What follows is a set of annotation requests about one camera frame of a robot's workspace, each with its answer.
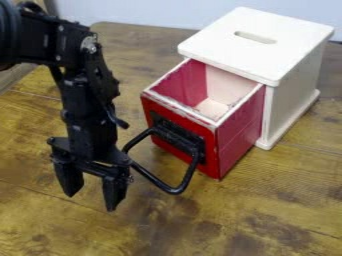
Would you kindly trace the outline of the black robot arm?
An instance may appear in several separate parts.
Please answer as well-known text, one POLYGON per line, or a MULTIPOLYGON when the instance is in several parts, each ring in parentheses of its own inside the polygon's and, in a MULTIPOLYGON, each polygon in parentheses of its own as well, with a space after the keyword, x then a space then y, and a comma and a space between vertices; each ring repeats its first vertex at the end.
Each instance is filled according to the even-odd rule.
POLYGON ((129 123, 115 114, 119 81, 109 69, 98 35, 34 2, 0 0, 0 71, 20 63, 50 68, 62 95, 64 137, 48 139, 51 161, 67 196, 84 186, 86 173, 102 178, 109 211, 126 198, 130 158, 117 148, 129 123))

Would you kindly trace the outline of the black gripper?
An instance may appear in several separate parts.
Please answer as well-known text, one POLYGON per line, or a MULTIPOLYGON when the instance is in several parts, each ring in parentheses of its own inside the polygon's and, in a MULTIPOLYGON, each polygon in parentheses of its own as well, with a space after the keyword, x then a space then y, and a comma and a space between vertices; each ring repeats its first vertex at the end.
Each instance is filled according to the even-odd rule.
POLYGON ((106 209, 113 212, 125 200, 130 169, 127 155, 118 149, 118 127, 129 124, 117 117, 113 100, 119 95, 118 80, 84 74, 58 81, 66 137, 52 137, 51 159, 63 192, 72 197, 84 186, 83 173, 102 179, 106 209))

